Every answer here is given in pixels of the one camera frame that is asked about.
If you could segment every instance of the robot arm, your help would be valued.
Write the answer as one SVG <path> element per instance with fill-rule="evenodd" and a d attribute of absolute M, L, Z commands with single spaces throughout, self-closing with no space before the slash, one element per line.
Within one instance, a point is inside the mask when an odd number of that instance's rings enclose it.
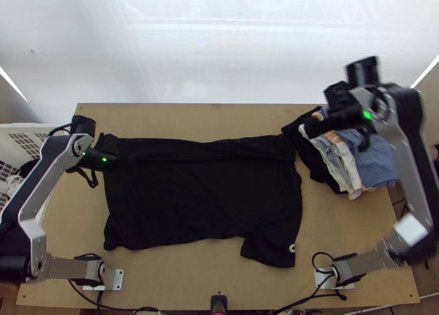
<path fill-rule="evenodd" d="M 375 57 L 347 66 L 347 73 L 349 90 L 326 94 L 330 108 L 326 122 L 308 121 L 305 130 L 313 138 L 329 130 L 363 127 L 386 138 L 394 149 L 410 212 L 376 248 L 333 261 L 337 286 L 357 282 L 379 268 L 423 261 L 435 253 L 439 238 L 438 179 L 421 135 L 423 105 L 419 92 L 380 84 Z"/>
<path fill-rule="evenodd" d="M 89 289 L 120 290 L 123 271 L 108 269 L 96 255 L 74 259 L 54 257 L 46 251 L 46 233 L 36 214 L 61 175 L 79 167 L 102 170 L 115 162 L 90 147 L 95 122 L 74 116 L 71 134 L 49 136 L 40 151 L 40 161 L 9 200 L 0 217 L 0 281 L 40 282 L 49 278 L 70 279 Z"/>

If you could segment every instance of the black wire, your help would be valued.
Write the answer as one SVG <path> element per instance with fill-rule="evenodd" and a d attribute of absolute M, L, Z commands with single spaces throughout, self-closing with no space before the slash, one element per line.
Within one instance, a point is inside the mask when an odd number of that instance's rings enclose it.
<path fill-rule="evenodd" d="M 96 186 L 99 185 L 99 181 L 98 181 L 98 178 L 96 177 L 96 172 L 95 172 L 95 170 L 92 170 L 92 178 L 91 178 L 91 179 L 90 179 L 90 178 L 88 177 L 88 175 L 84 172 L 84 170 L 81 169 L 80 167 L 76 169 L 76 172 L 78 172 L 78 173 L 81 175 L 81 177 L 85 178 L 85 180 L 87 181 L 88 185 L 89 185 L 91 188 L 95 188 Z"/>
<path fill-rule="evenodd" d="M 401 217 L 399 217 L 400 219 L 406 214 L 406 210 L 408 210 L 407 202 L 404 204 L 404 206 L 402 208 Z"/>
<path fill-rule="evenodd" d="M 70 286 L 76 291 L 76 293 L 78 293 L 83 299 L 87 300 L 89 303 L 91 303 L 92 305 L 98 306 L 98 303 L 89 299 L 87 296 L 85 296 L 84 294 L 82 294 L 71 282 L 71 280 L 68 280 Z M 102 305 L 101 303 L 99 304 L 100 308 L 104 308 L 106 310 L 111 310 L 111 311 L 122 311 L 122 312 L 135 312 L 138 311 L 140 309 L 145 310 L 145 311 L 149 311 L 149 312 L 158 312 L 159 310 L 157 308 L 154 307 L 142 307 L 142 308 L 117 308 L 117 307 L 110 307 L 110 306 L 106 306 L 106 305 Z"/>
<path fill-rule="evenodd" d="M 316 253 L 312 256 L 312 258 L 311 258 L 312 267 L 314 267 L 314 269 L 316 270 L 317 273 L 321 273 L 321 274 L 332 274 L 332 273 L 333 273 L 332 271 L 321 271 L 320 269 L 318 269 L 318 268 L 316 267 L 316 265 L 314 264 L 314 260 L 316 259 L 316 257 L 317 257 L 318 255 L 325 255 L 325 256 L 328 256 L 328 257 L 331 258 L 332 261 L 334 261 L 334 258 L 332 257 L 332 255 L 327 254 L 326 252 L 316 252 Z"/>
<path fill-rule="evenodd" d="M 335 293 L 333 293 L 333 294 L 324 294 L 324 295 L 317 295 L 316 296 L 316 293 L 320 290 L 320 288 L 322 287 L 322 285 L 328 280 L 328 279 L 330 279 L 331 277 L 333 277 L 333 276 L 335 276 L 334 275 L 334 273 L 332 273 L 331 275 L 328 275 L 319 285 L 317 285 L 317 288 L 315 289 L 315 291 L 312 293 L 312 295 L 310 295 L 309 297 L 306 297 L 306 298 L 303 298 L 303 299 L 301 299 L 301 300 L 298 300 L 298 301 L 296 301 L 296 302 L 293 302 L 292 304 L 290 304 L 290 305 L 287 305 L 287 306 L 284 306 L 284 307 L 282 307 L 282 308 L 280 308 L 280 309 L 278 309 L 278 310 L 275 310 L 274 312 L 273 312 L 273 315 L 277 315 L 277 314 L 279 314 L 280 312 L 283 312 L 283 311 L 286 311 L 286 310 L 288 310 L 288 309 L 290 309 L 290 308 L 293 308 L 294 306 L 297 306 L 297 305 L 300 305 L 300 304 L 302 304 L 302 303 L 305 303 L 305 302 L 307 302 L 307 301 L 309 301 L 309 300 L 311 300 L 311 299 L 315 299 L 315 298 L 323 298 L 323 297 L 339 297 L 341 300 L 343 300 L 343 301 L 345 301 L 345 300 L 347 300 L 347 297 L 345 296 L 345 295 L 343 295 L 343 294 L 341 294 L 338 290 L 335 290 Z"/>
<path fill-rule="evenodd" d="M 100 257 L 97 254 L 94 253 L 87 253 L 87 254 L 83 254 L 80 255 L 78 257 L 81 257 L 83 260 L 86 257 L 92 257 L 92 258 L 99 258 Z M 112 310 L 112 311 L 122 311 L 122 312 L 134 312 L 134 314 L 137 314 L 140 311 L 147 311 L 147 312 L 158 312 L 159 310 L 155 307 L 141 307 L 141 308 L 117 308 L 117 307 L 110 307 L 110 306 L 106 306 L 106 305 L 102 305 L 102 296 L 104 295 L 104 291 L 99 291 L 98 293 L 98 298 L 96 300 L 96 302 L 94 302 L 93 300 L 89 299 L 87 296 L 85 296 L 84 294 L 82 294 L 72 283 L 72 281 L 69 279 L 68 280 L 70 286 L 76 291 L 76 293 L 78 293 L 82 298 L 84 298 L 85 300 L 87 300 L 89 303 L 91 303 L 92 305 L 95 305 L 97 310 L 98 310 L 98 314 L 102 315 L 102 311 L 101 308 L 105 308 L 107 310 Z"/>
<path fill-rule="evenodd" d="M 401 203 L 402 201 L 405 201 L 405 200 L 406 200 L 406 198 L 404 197 L 404 198 L 400 199 L 398 202 L 392 203 L 392 205 L 396 205 L 396 204 Z"/>
<path fill-rule="evenodd" d="M 99 293 L 98 293 L 98 300 L 97 300 L 96 308 L 98 310 L 98 314 L 99 315 L 102 315 L 102 311 L 100 310 L 100 304 L 101 304 L 101 301 L 102 301 L 103 294 L 104 294 L 103 291 L 99 291 Z"/>
<path fill-rule="evenodd" d="M 65 124 L 65 125 L 61 125 L 61 126 L 59 126 L 59 127 L 56 127 L 56 128 L 54 128 L 53 130 L 51 130 L 51 131 L 49 132 L 49 136 L 52 136 L 53 134 L 55 134 L 55 133 L 58 132 L 58 131 L 65 131 L 65 132 L 67 132 L 68 134 L 71 134 L 70 131 L 68 131 L 68 130 L 66 129 L 66 127 L 69 127 L 69 126 L 72 126 L 72 123 L 69 123 L 69 124 Z"/>

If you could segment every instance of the wooden tabletop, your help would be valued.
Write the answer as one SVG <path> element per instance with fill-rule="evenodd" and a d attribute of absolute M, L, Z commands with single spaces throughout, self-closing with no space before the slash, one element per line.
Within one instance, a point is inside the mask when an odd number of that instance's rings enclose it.
<path fill-rule="evenodd" d="M 279 134 L 280 128 L 314 105 L 219 104 L 79 104 L 100 132 L 125 138 L 179 138 L 200 142 Z M 374 248 L 395 222 L 385 189 L 355 201 L 335 195 L 309 178 L 297 158 L 302 177 L 303 215 L 296 241 L 296 267 L 273 268 L 240 256 L 242 238 L 208 239 L 189 244 L 129 251 L 103 249 L 108 216 L 103 176 L 91 189 L 77 174 L 64 174 L 57 184 L 43 228 L 47 249 L 72 258 L 95 252 L 110 268 L 125 270 L 120 291 L 107 291 L 103 303 L 114 307 L 153 306 L 163 310 L 206 310 L 210 296 L 227 295 L 234 310 L 275 309 L 310 295 L 316 288 L 311 257 L 333 256 Z M 321 265 L 328 265 L 321 260 Z M 419 302 L 412 270 L 372 272 L 335 297 L 307 302 L 306 308 L 375 306 Z M 96 299 L 96 292 L 86 292 Z M 65 280 L 23 284 L 17 303 L 30 306 L 93 308 Z"/>

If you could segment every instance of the white backdrop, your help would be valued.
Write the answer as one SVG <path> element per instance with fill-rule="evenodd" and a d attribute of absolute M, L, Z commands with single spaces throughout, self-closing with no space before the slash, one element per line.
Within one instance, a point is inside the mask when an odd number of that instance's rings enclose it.
<path fill-rule="evenodd" d="M 0 66 L 46 122 L 78 102 L 321 103 L 380 56 L 411 85 L 439 0 L 0 0 Z"/>

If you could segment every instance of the stack of folded clothes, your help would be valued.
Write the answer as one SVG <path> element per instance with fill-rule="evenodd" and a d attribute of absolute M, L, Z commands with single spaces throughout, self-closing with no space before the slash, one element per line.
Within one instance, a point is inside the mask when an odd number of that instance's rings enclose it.
<path fill-rule="evenodd" d="M 337 194 L 348 193 L 351 200 L 364 191 L 395 185 L 397 174 L 393 166 L 393 149 L 386 139 L 372 134 L 369 146 L 363 151 L 358 146 L 364 137 L 353 129 L 329 131 L 309 139 L 303 124 L 309 117 L 324 120 L 327 108 L 314 108 L 284 126 L 282 132 L 311 170 L 311 179 L 327 183 Z"/>

